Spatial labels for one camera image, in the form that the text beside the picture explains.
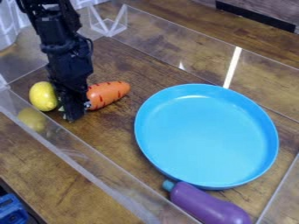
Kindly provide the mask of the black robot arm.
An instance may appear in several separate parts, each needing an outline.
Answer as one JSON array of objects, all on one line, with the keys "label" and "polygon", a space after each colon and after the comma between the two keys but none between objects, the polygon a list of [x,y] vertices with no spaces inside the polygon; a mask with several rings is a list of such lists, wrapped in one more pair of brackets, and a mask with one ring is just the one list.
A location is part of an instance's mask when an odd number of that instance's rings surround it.
[{"label": "black robot arm", "polygon": [[78,33],[80,14],[71,0],[16,0],[16,3],[42,40],[50,81],[59,96],[64,119],[74,122],[91,107],[87,79],[94,73],[92,40]]}]

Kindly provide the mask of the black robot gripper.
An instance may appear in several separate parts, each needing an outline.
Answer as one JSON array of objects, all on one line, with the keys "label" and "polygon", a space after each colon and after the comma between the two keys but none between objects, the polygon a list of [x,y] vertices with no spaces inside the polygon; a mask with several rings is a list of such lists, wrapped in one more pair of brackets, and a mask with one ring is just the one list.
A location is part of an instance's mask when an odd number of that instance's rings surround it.
[{"label": "black robot gripper", "polygon": [[75,38],[63,43],[42,43],[47,54],[50,80],[60,92],[64,117],[75,122],[91,106],[87,97],[87,78],[94,73],[91,56],[94,44],[90,38]]}]

